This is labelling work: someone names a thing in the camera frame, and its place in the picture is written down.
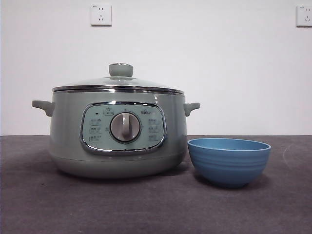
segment ceramic bowl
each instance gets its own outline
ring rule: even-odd
[[[188,141],[192,164],[212,184],[239,188],[264,170],[271,146],[252,140],[198,138]]]

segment dark table surface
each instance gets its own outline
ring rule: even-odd
[[[56,169],[48,136],[2,136],[1,233],[311,234],[312,136],[236,138],[272,146],[263,174],[241,189],[212,186],[189,155],[158,175],[79,178]]]

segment dial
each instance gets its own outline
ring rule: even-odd
[[[130,141],[137,137],[140,132],[140,122],[131,113],[123,112],[116,115],[111,122],[111,133],[120,141]]]

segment cooker base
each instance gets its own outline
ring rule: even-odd
[[[57,167],[66,173],[88,178],[131,178],[164,172],[179,165],[186,152],[161,158],[132,161],[82,161],[52,156]]]

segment electrical outlet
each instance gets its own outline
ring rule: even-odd
[[[297,6],[297,27],[312,27],[312,6]]]
[[[92,4],[90,7],[91,26],[112,25],[112,5],[106,3]]]

